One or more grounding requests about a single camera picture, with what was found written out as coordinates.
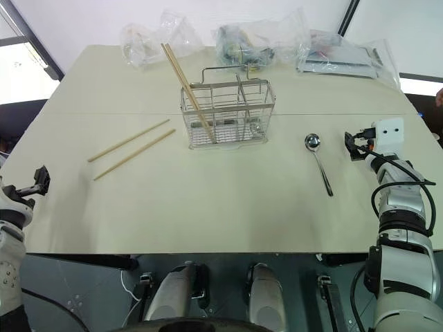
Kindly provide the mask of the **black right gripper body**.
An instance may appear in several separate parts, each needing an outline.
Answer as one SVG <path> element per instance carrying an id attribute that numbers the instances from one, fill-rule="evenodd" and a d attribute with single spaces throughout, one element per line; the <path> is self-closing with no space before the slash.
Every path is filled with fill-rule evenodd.
<path id="1" fill-rule="evenodd" d="M 364 141 L 365 147 L 367 149 L 373 149 L 374 139 L 376 138 L 376 129 L 375 128 L 362 129 L 354 136 L 354 138 Z"/>

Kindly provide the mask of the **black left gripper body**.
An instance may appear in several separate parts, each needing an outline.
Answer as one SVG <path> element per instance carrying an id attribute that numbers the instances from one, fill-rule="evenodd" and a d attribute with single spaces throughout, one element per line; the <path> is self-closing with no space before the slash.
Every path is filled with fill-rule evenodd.
<path id="1" fill-rule="evenodd" d="M 30 187 L 25 187 L 17 189 L 14 185 L 7 185 L 3 187 L 3 201 L 6 203 L 21 203 L 24 205 L 34 205 L 34 199 L 27 199 L 27 196 L 35 194 L 37 192 L 37 186 L 32 185 Z"/>

